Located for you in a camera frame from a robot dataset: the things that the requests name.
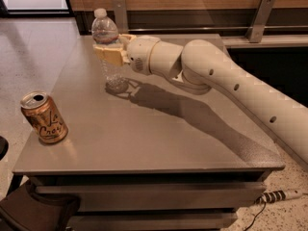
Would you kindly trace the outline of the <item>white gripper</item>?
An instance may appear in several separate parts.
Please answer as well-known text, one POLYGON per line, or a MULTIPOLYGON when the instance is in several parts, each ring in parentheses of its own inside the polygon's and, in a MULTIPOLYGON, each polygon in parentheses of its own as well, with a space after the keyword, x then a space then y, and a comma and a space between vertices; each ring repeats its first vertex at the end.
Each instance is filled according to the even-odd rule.
POLYGON ((150 75, 151 52, 154 46, 161 40, 156 37, 136 37, 131 34, 120 34, 118 39, 123 48, 127 48, 127 52, 122 47, 109 48, 102 45, 94 45, 93 50, 98 59, 115 66, 123 66, 130 63, 135 72, 150 75))

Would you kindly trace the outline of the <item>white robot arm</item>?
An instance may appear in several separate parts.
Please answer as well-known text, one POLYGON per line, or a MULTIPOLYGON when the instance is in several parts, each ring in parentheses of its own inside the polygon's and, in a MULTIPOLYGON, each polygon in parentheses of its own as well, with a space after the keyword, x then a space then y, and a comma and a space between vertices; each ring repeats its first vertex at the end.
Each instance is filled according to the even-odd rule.
POLYGON ((299 164, 308 166, 308 109, 249 74, 205 39, 185 45, 151 36, 121 35, 93 50, 114 66, 129 64, 143 75, 156 75, 193 94, 214 88, 266 129, 299 164))

